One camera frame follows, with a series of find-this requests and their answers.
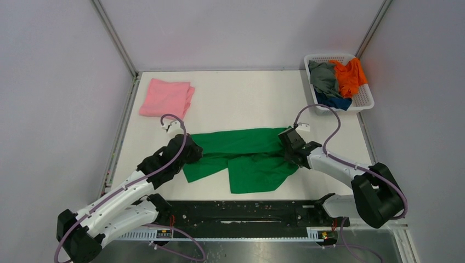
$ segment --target folded pink cloth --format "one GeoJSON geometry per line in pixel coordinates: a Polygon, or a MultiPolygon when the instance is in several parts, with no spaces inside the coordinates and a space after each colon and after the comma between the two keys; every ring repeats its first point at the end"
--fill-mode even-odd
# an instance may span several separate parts
{"type": "Polygon", "coordinates": [[[139,114],[161,117],[163,114],[171,113],[183,119],[190,107],[194,91],[195,88],[190,86],[190,82],[171,83],[153,78],[139,114]]]}

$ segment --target laundry basket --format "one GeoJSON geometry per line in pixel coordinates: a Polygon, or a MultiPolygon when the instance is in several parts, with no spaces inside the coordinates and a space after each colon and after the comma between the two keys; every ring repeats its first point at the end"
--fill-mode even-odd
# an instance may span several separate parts
{"type": "MultiPolygon", "coordinates": [[[[310,54],[310,55],[305,56],[304,63],[305,63],[305,70],[307,71],[308,82],[310,83],[310,70],[308,69],[308,61],[313,60],[315,62],[321,63],[321,62],[328,62],[330,60],[336,60],[346,65],[353,58],[355,58],[355,56],[350,55],[350,54],[310,54]]],[[[313,85],[311,83],[310,83],[310,91],[311,91],[311,96],[313,97],[313,102],[318,103],[316,99],[316,95],[315,95],[315,89],[313,88],[313,85]]],[[[368,84],[364,84],[362,86],[359,86],[359,93],[352,97],[352,104],[347,109],[347,111],[344,111],[338,108],[333,108],[333,109],[335,111],[338,111],[338,113],[347,112],[347,113],[354,114],[362,110],[373,108],[374,105],[375,105],[375,101],[373,100],[373,96],[371,95],[370,88],[368,87],[368,84]]],[[[315,112],[317,115],[331,114],[331,111],[329,111],[327,108],[323,108],[320,106],[316,106],[314,108],[315,108],[315,112]]]]}

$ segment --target blue cloth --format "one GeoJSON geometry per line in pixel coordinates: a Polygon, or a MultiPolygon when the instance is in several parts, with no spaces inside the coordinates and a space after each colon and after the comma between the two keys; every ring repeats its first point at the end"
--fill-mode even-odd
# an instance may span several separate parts
{"type": "Polygon", "coordinates": [[[324,104],[328,107],[340,108],[341,110],[347,110],[352,104],[351,98],[336,98],[336,97],[327,97],[323,93],[319,93],[315,90],[315,95],[318,103],[324,104]]]}

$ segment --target gray wall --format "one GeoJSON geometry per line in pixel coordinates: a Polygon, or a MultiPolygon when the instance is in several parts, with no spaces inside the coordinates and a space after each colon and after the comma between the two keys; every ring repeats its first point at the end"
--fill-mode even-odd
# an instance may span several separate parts
{"type": "Polygon", "coordinates": [[[52,262],[94,201],[131,77],[90,1],[0,2],[0,262],[52,262]]]}
{"type": "Polygon", "coordinates": [[[422,262],[463,262],[465,2],[394,1],[362,63],[375,152],[409,200],[422,262]]]}
{"type": "Polygon", "coordinates": [[[102,0],[139,71],[297,69],[355,53],[382,0],[102,0]]]}

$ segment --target orange cloth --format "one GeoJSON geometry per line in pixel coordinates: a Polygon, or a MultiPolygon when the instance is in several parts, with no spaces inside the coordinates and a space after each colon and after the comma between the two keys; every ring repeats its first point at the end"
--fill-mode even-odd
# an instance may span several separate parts
{"type": "Polygon", "coordinates": [[[330,60],[329,63],[336,64],[334,71],[339,83],[339,94],[342,97],[352,98],[359,92],[359,86],[368,83],[358,58],[350,60],[345,66],[336,60],[330,60]]]}

